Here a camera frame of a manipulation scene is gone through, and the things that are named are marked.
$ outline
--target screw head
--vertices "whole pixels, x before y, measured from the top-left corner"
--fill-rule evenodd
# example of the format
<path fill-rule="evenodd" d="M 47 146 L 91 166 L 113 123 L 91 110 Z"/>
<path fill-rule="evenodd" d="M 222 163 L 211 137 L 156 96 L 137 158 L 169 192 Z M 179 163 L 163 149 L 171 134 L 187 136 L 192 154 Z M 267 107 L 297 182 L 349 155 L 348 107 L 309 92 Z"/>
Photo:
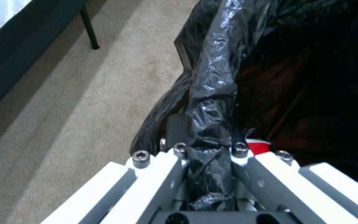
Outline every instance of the screw head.
<path fill-rule="evenodd" d="M 145 150 L 137 150 L 132 154 L 132 162 L 136 168 L 143 169 L 150 164 L 150 154 Z"/>
<path fill-rule="evenodd" d="M 183 142 L 178 142 L 173 146 L 173 154 L 178 156 L 179 159 L 186 159 L 187 145 Z"/>
<path fill-rule="evenodd" d="M 283 150 L 277 151 L 276 156 L 286 162 L 288 165 L 291 165 L 292 161 L 294 160 L 294 157 L 291 153 Z"/>
<path fill-rule="evenodd" d="M 248 145 L 243 142 L 236 142 L 232 148 L 233 156 L 237 158 L 245 158 L 248 155 Z"/>
<path fill-rule="evenodd" d="M 165 138 L 161 138 L 159 140 L 159 150 L 165 152 L 167 149 L 167 140 Z"/>

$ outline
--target black trash bag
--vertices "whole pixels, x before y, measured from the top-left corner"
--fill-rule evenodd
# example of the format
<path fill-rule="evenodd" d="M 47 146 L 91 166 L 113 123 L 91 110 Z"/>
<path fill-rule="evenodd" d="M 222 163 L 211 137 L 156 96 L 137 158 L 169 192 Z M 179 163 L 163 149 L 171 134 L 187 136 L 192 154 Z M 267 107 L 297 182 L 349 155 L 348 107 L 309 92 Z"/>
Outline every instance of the black trash bag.
<path fill-rule="evenodd" d="M 130 152 L 156 154 L 167 117 L 185 113 L 190 209 L 234 209 L 234 123 L 301 165 L 329 161 L 358 180 L 358 1 L 202 0 L 175 45 L 183 74 Z"/>

